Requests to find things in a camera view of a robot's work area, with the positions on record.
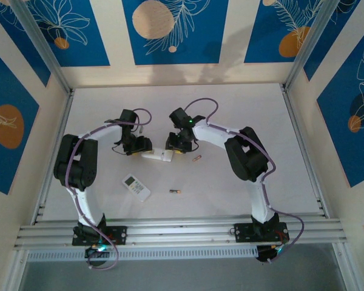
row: blue wall panel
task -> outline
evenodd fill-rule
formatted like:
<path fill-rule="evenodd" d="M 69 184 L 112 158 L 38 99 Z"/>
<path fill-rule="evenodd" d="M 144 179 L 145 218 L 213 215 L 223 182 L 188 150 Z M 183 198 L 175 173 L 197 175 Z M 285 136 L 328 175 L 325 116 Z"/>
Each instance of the blue wall panel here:
<path fill-rule="evenodd" d="M 38 109 L 0 58 L 0 192 L 4 194 L 10 191 Z"/>
<path fill-rule="evenodd" d="M 323 58 L 326 56 L 334 41 L 339 36 L 342 28 L 344 28 L 346 22 L 359 2 L 360 0 L 341 0 L 338 4 L 304 66 L 306 76 L 309 80 L 313 77 L 315 71 L 318 69 Z"/>
<path fill-rule="evenodd" d="M 0 2 L 0 23 L 12 38 L 20 52 L 23 54 L 32 69 L 38 75 L 41 82 L 46 86 L 50 78 L 50 70 L 44 64 L 39 56 L 38 51 L 34 48 L 31 40 L 24 32 L 22 25 L 19 23 L 11 8 Z"/>
<path fill-rule="evenodd" d="M 364 180 L 364 36 L 318 97 L 349 184 Z"/>
<path fill-rule="evenodd" d="M 123 6 L 136 65 L 219 62 L 228 0 L 123 0 Z"/>

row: beige circle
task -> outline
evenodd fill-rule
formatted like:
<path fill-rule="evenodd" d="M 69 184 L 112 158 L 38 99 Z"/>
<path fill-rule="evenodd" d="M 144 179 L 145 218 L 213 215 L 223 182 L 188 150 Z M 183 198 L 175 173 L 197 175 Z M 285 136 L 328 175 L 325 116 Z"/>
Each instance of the beige circle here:
<path fill-rule="evenodd" d="M 0 3 L 3 3 L 6 6 L 9 6 L 10 5 L 10 3 L 8 2 L 8 0 L 0 0 Z"/>
<path fill-rule="evenodd" d="M 169 52 L 175 53 L 177 51 L 177 47 L 174 47 L 173 45 L 169 47 Z"/>
<path fill-rule="evenodd" d="M 133 27 L 146 39 L 158 39 L 168 35 L 174 28 L 171 11 L 160 1 L 147 0 L 132 15 Z"/>
<path fill-rule="evenodd" d="M 276 2 L 276 0 L 263 0 L 263 5 L 264 6 L 271 6 L 275 2 Z"/>

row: gray floor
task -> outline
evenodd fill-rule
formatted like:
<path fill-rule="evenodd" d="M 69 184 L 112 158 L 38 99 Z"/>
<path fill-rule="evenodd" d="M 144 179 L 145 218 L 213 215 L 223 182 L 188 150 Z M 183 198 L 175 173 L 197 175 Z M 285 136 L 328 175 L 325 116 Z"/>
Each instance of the gray floor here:
<path fill-rule="evenodd" d="M 329 244 L 296 245 L 275 263 L 256 259 L 121 261 L 113 270 L 85 263 L 28 263 L 22 291 L 345 290 Z"/>

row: orange circle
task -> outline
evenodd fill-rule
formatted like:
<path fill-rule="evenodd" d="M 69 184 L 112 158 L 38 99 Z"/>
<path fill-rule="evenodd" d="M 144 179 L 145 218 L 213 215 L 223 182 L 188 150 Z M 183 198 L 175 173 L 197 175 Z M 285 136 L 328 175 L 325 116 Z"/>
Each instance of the orange circle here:
<path fill-rule="evenodd" d="M 297 56 L 303 41 L 308 35 L 310 27 L 300 27 L 296 31 L 288 33 L 280 42 L 279 54 L 284 58 Z"/>
<path fill-rule="evenodd" d="M 7 149 L 17 148 L 24 134 L 24 120 L 22 113 L 13 105 L 0 106 L 0 116 L 12 126 L 0 123 L 0 144 Z"/>
<path fill-rule="evenodd" d="M 362 126 L 362 120 L 360 119 L 360 117 L 356 115 L 351 116 L 350 119 L 348 120 L 349 130 L 352 131 L 353 133 L 358 132 L 361 126 Z"/>
<path fill-rule="evenodd" d="M 69 48 L 69 42 L 64 38 L 56 38 L 54 44 L 61 50 L 67 50 Z"/>

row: metal extrusion bar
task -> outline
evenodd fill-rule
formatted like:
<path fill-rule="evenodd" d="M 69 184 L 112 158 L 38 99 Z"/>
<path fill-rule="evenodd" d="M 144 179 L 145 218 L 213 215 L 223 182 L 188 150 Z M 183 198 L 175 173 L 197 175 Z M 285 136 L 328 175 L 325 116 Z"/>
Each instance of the metal extrusion bar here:
<path fill-rule="evenodd" d="M 71 92 L 69 83 L 67 82 L 58 61 L 55 58 L 49 44 L 44 38 L 42 31 L 39 29 L 37 23 L 34 20 L 34 17 L 30 13 L 27 5 L 24 1 L 19 0 L 8 0 L 11 6 L 12 11 L 18 18 L 19 22 L 24 28 L 24 31 L 27 33 L 27 36 L 32 41 L 39 55 L 45 62 L 46 66 L 49 70 L 54 74 L 57 81 L 63 90 L 65 90 L 68 94 Z"/>
<path fill-rule="evenodd" d="M 256 258 L 256 246 L 232 247 L 170 247 L 119 249 L 119 261 L 164 260 L 164 259 L 219 259 L 219 258 Z M 94 258 L 93 261 L 115 260 L 116 253 L 110 252 Z M 81 249 L 33 250 L 28 262 L 73 262 L 85 261 Z"/>
<path fill-rule="evenodd" d="M 348 243 L 334 243 L 333 249 L 347 290 L 364 291 L 364 283 Z"/>
<path fill-rule="evenodd" d="M 132 221 L 127 230 L 126 246 L 121 247 L 186 247 L 186 246 L 235 246 L 234 235 L 231 228 L 236 222 L 250 221 L 250 219 L 216 219 L 216 222 L 208 223 L 207 219 L 186 219 L 186 223 L 169 225 L 144 225 L 140 220 Z M 110 223 L 110 225 L 127 225 L 125 223 Z M 72 227 L 67 222 L 56 222 L 52 226 L 43 225 L 21 227 L 15 249 L 59 249 L 72 247 Z M 287 226 L 291 238 L 294 238 L 299 230 L 300 223 L 288 219 Z M 338 219 L 321 219 L 305 223 L 305 232 L 299 243 L 342 243 L 346 241 L 341 223 Z M 272 244 L 256 243 L 255 245 Z"/>
<path fill-rule="evenodd" d="M 310 54 L 314 50 L 315 45 L 321 37 L 326 25 L 328 24 L 331 15 L 337 8 L 340 0 L 321 0 L 324 3 L 321 6 L 315 20 L 310 28 L 310 31 L 303 42 L 298 55 L 295 57 L 294 65 L 286 78 L 285 88 L 289 90 L 295 81 L 298 74 L 301 72 L 306 64 L 306 61 L 310 57 Z"/>
<path fill-rule="evenodd" d="M 294 128 L 295 135 L 297 137 L 299 148 L 302 153 L 303 161 L 305 162 L 306 170 L 308 171 L 308 174 L 309 174 L 309 179 L 310 179 L 310 182 L 311 182 L 311 185 L 313 188 L 313 192 L 316 195 L 316 197 L 319 199 L 319 203 L 321 204 L 324 214 L 326 215 L 326 217 L 329 218 L 330 212 L 328 211 L 328 209 L 326 207 L 325 199 L 323 198 L 321 187 L 320 187 L 320 184 L 317 179 L 317 174 L 315 173 L 315 170 L 312 166 L 312 162 L 310 160 L 310 155 L 308 153 L 306 143 L 305 143 L 305 137 L 302 135 L 302 132 L 305 132 L 305 131 L 301 130 L 301 128 L 300 128 L 300 122 L 297 118 L 297 115 L 295 114 L 294 106 L 291 102 L 288 92 L 285 90 L 285 88 L 283 86 L 281 87 L 281 89 L 282 89 L 283 99 L 285 100 L 287 111 L 289 112 L 290 120 L 291 120 L 292 126 Z"/>
<path fill-rule="evenodd" d="M 51 181 L 53 178 L 55 159 L 56 159 L 56 156 L 58 155 L 59 145 L 61 143 L 63 134 L 65 133 L 67 119 L 69 118 L 70 109 L 72 108 L 73 96 L 74 96 L 74 92 L 69 95 L 69 98 L 67 99 L 67 102 L 65 105 L 64 112 L 62 114 L 61 122 L 59 124 L 59 129 L 58 129 L 58 132 L 56 133 L 53 152 L 51 154 L 50 161 L 49 161 L 49 167 L 47 168 L 47 172 L 44 176 L 43 184 L 42 184 L 39 196 L 38 196 L 38 201 L 36 203 L 36 207 L 34 209 L 31 224 L 34 224 L 35 222 L 37 222 L 38 216 L 43 214 L 44 207 L 41 207 L 41 205 L 45 203 L 46 198 L 47 198 L 47 192 L 49 191 L 49 188 L 51 185 Z"/>

